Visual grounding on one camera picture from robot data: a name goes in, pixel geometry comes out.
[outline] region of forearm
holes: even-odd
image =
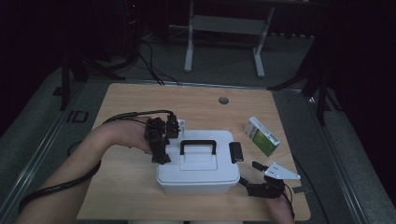
[[[137,147],[150,153],[144,139],[145,118],[116,120],[93,130],[75,152],[42,184],[41,189],[87,174],[113,145]],[[91,180],[70,189],[35,199],[22,210],[17,223],[74,223]]]
[[[105,138],[98,138],[98,134],[96,131],[90,133],[40,188],[62,184],[87,174],[110,147]],[[73,188],[31,201],[22,210],[17,223],[74,223],[90,182],[89,179]]]

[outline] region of hand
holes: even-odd
[[[289,201],[285,196],[280,195],[278,198],[264,200],[269,207],[271,216],[277,223],[294,223],[294,219],[289,208]]]

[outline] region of green box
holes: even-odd
[[[251,117],[245,127],[245,134],[256,144],[256,146],[266,155],[271,156],[277,146],[279,140],[262,125],[256,117]]]

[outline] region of wooden table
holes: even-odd
[[[229,103],[219,103],[227,97]],[[100,108],[94,127],[113,115],[166,109],[186,120],[186,130],[228,130],[242,145],[245,160],[239,162],[241,176],[250,183],[262,183],[262,173],[251,167],[276,162],[296,172],[272,93],[263,90],[209,87],[112,84]],[[266,157],[244,134],[251,116],[258,118],[280,140]],[[153,115],[166,120],[166,115]],[[93,178],[78,219],[145,220],[271,220],[262,198],[248,197],[245,187],[236,185],[226,194],[165,195],[156,180],[156,167],[141,150],[112,147]],[[291,188],[300,180],[286,180]],[[303,193],[293,195],[296,220],[307,220],[310,211]]]

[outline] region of metal frame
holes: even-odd
[[[265,21],[212,17],[194,15],[193,1],[190,1],[190,19],[189,19],[189,43],[187,46],[186,62],[184,63],[184,71],[189,73],[192,71],[192,55],[193,55],[193,31],[213,31],[223,33],[234,33],[244,35],[259,35],[260,41],[257,47],[253,48],[253,58],[256,64],[257,76],[264,77],[264,69],[262,66],[262,46],[265,37],[268,34],[268,29],[273,18],[275,8],[270,7]]]

